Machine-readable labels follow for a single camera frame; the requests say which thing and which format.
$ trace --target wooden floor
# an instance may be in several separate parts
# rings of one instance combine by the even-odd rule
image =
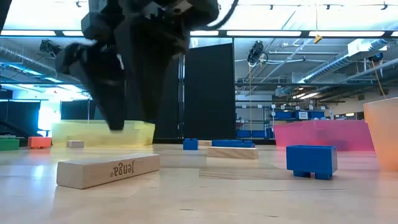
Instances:
[[[372,153],[339,153],[335,178],[315,180],[293,177],[274,146],[258,160],[153,148],[0,152],[0,223],[398,222],[398,174],[379,172]],[[86,190],[55,183],[58,161],[135,152],[160,154],[161,170]]]

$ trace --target air duct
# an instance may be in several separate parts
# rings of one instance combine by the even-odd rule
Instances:
[[[9,44],[0,44],[0,60],[3,62],[19,62],[21,66],[39,72],[45,76],[54,77],[57,73],[53,66],[43,62],[45,59],[39,55],[30,54],[27,51],[8,47]]]
[[[372,57],[376,55],[380,49],[385,47],[387,44],[391,43],[392,39],[377,39],[377,40],[363,40],[357,39],[351,44],[357,44],[356,52],[352,53],[352,50],[346,50],[343,53],[337,55],[332,60],[329,60],[313,70],[307,72],[303,78],[298,81],[298,83],[312,83],[315,80],[324,77],[325,75],[329,75],[337,70],[357,61],[362,60],[364,58]],[[281,89],[281,93],[284,95],[289,94],[293,91],[295,87],[288,86]]]

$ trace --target pink translucent bin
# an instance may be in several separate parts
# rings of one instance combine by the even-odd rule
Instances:
[[[338,151],[374,151],[368,124],[357,120],[302,121],[274,127],[276,144],[336,146]]]

